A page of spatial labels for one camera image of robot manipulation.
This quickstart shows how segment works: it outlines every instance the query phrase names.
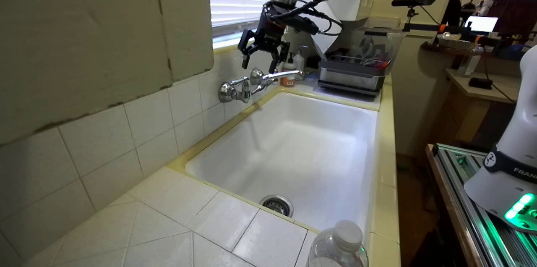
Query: chrome faucet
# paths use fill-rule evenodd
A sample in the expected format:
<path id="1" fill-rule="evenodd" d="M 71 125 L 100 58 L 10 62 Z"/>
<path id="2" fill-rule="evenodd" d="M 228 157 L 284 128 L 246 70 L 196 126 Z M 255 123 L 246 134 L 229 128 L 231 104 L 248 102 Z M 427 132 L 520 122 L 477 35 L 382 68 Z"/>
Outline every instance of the chrome faucet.
<path id="1" fill-rule="evenodd" d="M 220 102 L 230 102 L 233 100 L 240 100 L 245 104 L 250 101 L 250 97 L 260 91 L 263 91 L 265 87 L 273 84 L 278 78 L 284 76 L 295 76 L 298 80 L 304 80 L 305 75 L 302 71 L 285 71 L 274 74 L 265 75 L 258 68 L 254 68 L 250 73 L 250 77 L 244 76 L 243 78 L 232 80 L 230 82 L 225 82 L 220 85 L 218 90 L 218 99 Z M 240 91 L 235 87 L 242 85 Z M 250 91 L 251 85 L 257 85 L 257 87 Z"/>

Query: white sink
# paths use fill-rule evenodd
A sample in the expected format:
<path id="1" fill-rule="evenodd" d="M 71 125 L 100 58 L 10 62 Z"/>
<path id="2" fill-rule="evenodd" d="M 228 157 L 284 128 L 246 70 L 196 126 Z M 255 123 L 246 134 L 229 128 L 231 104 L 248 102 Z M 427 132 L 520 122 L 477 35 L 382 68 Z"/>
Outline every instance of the white sink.
<path id="1" fill-rule="evenodd" d="M 279 194 L 318 230 L 341 219 L 365 230 L 377 112 L 278 93 L 186 164 L 253 202 Z"/>

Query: cardboard panel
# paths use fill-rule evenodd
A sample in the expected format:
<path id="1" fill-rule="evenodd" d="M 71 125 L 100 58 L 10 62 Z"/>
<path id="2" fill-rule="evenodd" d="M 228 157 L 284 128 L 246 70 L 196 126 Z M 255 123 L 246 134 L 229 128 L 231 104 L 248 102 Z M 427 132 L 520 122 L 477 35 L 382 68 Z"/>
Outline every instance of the cardboard panel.
<path id="1" fill-rule="evenodd" d="M 172 83 L 158 0 L 0 1 L 0 144 Z"/>
<path id="2" fill-rule="evenodd" d="M 161 0 L 173 81 L 213 68 L 209 0 Z"/>

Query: door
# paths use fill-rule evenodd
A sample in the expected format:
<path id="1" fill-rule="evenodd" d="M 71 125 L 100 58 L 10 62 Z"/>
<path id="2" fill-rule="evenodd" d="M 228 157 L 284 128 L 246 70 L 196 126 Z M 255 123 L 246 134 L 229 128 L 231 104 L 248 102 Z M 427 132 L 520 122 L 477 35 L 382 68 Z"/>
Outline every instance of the door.
<path id="1" fill-rule="evenodd" d="M 494 0 L 487 16 L 497 17 L 495 32 L 522 34 L 524 38 L 537 22 L 537 0 Z"/>

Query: drain strainer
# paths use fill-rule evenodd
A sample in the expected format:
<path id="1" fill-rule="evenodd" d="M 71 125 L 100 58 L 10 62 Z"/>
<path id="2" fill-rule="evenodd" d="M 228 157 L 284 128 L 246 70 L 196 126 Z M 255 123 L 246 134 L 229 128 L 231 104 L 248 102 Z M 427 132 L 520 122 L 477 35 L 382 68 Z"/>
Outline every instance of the drain strainer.
<path id="1" fill-rule="evenodd" d="M 284 196 L 278 194 L 271 194 L 266 196 L 259 202 L 259 204 L 265 206 L 268 209 L 272 209 L 277 213 L 281 213 L 287 217 L 293 217 L 293 204 L 290 200 Z"/>

